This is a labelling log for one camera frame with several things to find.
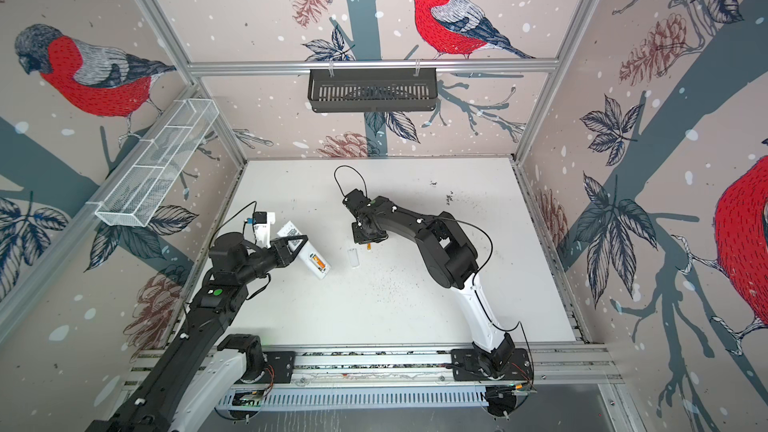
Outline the white remote control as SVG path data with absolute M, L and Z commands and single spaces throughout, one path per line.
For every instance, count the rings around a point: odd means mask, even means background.
M 291 221 L 287 221 L 277 232 L 280 238 L 294 237 L 302 235 L 302 232 Z M 331 270 L 329 262 L 318 252 L 309 240 L 303 242 L 301 239 L 289 241 L 289 249 L 292 252 L 299 251 L 298 259 L 310 270 L 318 279 L 324 279 Z

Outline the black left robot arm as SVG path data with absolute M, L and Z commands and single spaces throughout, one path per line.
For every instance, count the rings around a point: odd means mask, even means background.
M 290 266 L 307 242 L 294 235 L 263 248 L 239 232 L 216 238 L 208 252 L 212 266 L 179 333 L 132 395 L 89 430 L 196 431 L 236 383 L 289 383 L 294 352 L 266 352 L 259 336 L 227 330 L 252 296 L 249 284 Z

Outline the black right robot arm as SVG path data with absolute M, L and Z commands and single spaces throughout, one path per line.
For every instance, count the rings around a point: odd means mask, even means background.
M 477 249 L 462 221 L 448 212 L 411 211 L 383 196 L 370 199 L 359 189 L 347 193 L 343 204 L 354 217 L 355 243 L 380 243 L 392 233 L 402 236 L 416 244 L 430 277 L 453 291 L 472 337 L 475 363 L 465 368 L 468 373 L 494 381 L 528 376 L 526 364 L 513 361 L 519 349 L 511 331 L 496 322 L 479 278 Z

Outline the black hanging basket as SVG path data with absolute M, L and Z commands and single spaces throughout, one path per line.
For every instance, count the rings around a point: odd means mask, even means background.
M 313 70 L 307 100 L 316 113 L 432 111 L 438 105 L 437 73 L 432 68 Z

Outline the aluminium cross bar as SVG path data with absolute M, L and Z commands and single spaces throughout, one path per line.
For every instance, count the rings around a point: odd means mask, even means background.
M 302 75 L 312 70 L 435 69 L 438 73 L 551 73 L 560 61 L 544 59 L 468 59 L 468 60 L 372 60 L 372 61 L 250 61 L 191 62 L 187 71 L 194 77 Z

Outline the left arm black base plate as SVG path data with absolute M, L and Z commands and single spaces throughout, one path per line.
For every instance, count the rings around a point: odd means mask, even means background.
M 291 382 L 296 353 L 294 351 L 247 353 L 246 370 L 238 384 L 288 384 Z

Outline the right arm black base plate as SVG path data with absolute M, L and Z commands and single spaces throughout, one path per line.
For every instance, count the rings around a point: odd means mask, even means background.
M 533 378 L 528 351 L 515 348 L 499 354 L 488 354 L 475 348 L 450 351 L 450 369 L 457 382 L 516 381 Z

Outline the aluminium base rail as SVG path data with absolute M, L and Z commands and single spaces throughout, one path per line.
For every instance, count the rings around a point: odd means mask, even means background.
M 450 351 L 459 345 L 426 346 L 273 346 L 264 352 L 294 351 L 291 382 L 295 388 L 409 387 L 454 385 L 602 385 L 624 382 L 607 348 L 576 342 L 532 343 L 529 382 L 457 382 L 450 369 Z

